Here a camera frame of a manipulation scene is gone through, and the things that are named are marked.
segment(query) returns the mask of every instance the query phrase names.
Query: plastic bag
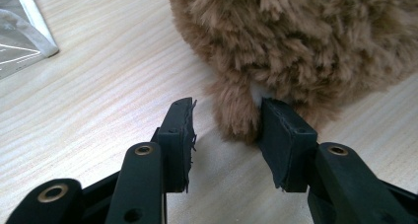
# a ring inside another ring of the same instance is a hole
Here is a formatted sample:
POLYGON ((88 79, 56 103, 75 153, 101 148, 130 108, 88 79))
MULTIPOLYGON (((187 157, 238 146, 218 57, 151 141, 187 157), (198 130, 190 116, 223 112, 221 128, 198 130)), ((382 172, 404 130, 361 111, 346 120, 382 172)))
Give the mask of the plastic bag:
POLYGON ((0 0, 0 79, 56 52, 34 0, 0 0))

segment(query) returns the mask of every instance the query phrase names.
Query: wood grain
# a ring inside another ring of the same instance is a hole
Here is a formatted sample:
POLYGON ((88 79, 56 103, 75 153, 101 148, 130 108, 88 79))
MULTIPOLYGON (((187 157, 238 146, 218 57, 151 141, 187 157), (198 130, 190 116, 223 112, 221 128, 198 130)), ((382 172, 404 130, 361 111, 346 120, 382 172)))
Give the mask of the wood grain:
MULTIPOLYGON (((312 223, 307 195, 274 188, 260 152, 220 138, 214 76, 176 32, 168 0, 35 0, 60 52, 0 81, 0 223, 34 187, 83 187, 120 169, 171 102, 198 100, 189 193, 170 223, 312 223)), ((418 77, 347 107, 320 135, 353 147, 379 178, 418 191, 418 77)))

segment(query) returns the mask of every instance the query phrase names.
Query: light wood surface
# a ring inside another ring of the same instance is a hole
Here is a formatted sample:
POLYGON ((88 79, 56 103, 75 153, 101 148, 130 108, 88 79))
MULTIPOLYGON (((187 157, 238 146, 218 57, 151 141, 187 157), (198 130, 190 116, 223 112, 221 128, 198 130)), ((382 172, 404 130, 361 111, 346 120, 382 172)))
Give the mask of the light wood surface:
MULTIPOLYGON (((305 193, 274 188, 259 150, 221 139, 214 76, 174 28, 168 0, 35 0, 60 52, 0 80, 0 223, 34 187, 83 187, 120 169, 170 104, 198 101, 189 193, 169 223, 312 223, 305 193)), ((354 148, 380 179, 418 191, 418 76, 347 107, 320 141, 354 148)))

